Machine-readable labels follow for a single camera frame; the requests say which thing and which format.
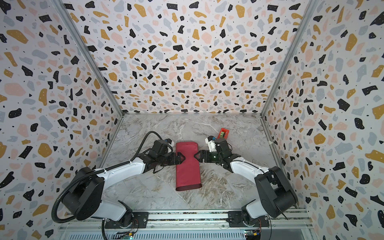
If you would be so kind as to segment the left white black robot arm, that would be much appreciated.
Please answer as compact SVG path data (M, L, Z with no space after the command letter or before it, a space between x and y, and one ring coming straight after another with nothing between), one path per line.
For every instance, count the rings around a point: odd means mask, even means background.
M73 215L82 221L88 218L109 219L127 225L133 217L132 209L122 201L112 202L103 198L104 191L130 177L149 171L157 166L180 165L185 156L175 153L168 140L156 140L154 145L133 157L132 160L106 169L81 169L71 181L69 189L59 198Z

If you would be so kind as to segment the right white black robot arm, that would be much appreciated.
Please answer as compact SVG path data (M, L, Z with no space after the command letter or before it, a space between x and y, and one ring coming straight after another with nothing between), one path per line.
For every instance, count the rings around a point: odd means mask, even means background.
M210 136L206 144L209 149L197 152L194 155L196 160L219 165L255 183L259 198L242 207L246 218L254 220L267 215L276 218L298 203L298 197L281 168L261 167L247 161L234 154L224 138Z

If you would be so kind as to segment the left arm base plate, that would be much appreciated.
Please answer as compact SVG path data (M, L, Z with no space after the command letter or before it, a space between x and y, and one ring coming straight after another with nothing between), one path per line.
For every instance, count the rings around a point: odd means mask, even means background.
M127 204L118 201L120 205L125 207L126 212L118 221L109 220L105 223L106 229L126 229L137 230L147 227L149 212L134 212Z

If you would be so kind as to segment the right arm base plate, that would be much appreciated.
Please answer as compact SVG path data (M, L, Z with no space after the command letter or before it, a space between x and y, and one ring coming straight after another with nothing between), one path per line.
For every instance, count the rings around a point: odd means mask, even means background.
M241 210L229 211L226 222L229 223L230 228L262 228L269 227L270 222L268 214L263 207L251 207L250 210L246 206L243 206Z

